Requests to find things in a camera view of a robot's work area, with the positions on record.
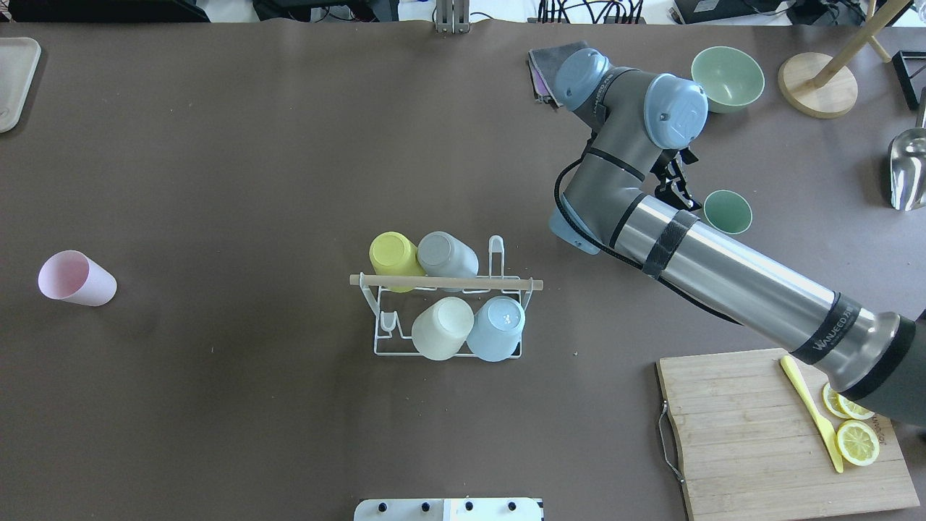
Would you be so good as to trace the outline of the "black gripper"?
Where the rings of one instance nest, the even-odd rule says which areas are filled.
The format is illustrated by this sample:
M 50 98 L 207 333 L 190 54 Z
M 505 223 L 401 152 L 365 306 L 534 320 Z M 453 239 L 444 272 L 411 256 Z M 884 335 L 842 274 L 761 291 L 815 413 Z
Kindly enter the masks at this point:
M 659 155 L 650 172 L 657 176 L 659 185 L 655 197 L 677 210 L 697 212 L 703 205 L 687 190 L 685 165 L 698 162 L 699 158 L 690 148 L 665 149 Z

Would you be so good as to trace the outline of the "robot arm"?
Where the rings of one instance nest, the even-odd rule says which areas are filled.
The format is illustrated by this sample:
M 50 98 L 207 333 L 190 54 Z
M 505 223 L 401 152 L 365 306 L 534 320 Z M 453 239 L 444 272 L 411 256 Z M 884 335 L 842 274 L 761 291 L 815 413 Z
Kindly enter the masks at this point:
M 893 421 L 924 425 L 924 320 L 873 313 L 843 294 L 645 194 L 665 152 L 703 130 L 707 96 L 675 75 L 615 67 L 592 48 L 565 58 L 553 95 L 592 135 L 551 231 L 589 254 L 606 252 L 817 367 L 844 398 Z

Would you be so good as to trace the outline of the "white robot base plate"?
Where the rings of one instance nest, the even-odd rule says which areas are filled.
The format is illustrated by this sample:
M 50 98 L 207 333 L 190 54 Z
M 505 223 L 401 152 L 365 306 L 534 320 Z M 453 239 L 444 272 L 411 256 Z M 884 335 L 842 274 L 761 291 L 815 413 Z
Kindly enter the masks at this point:
M 543 501 L 530 497 L 363 500 L 354 520 L 543 520 Z

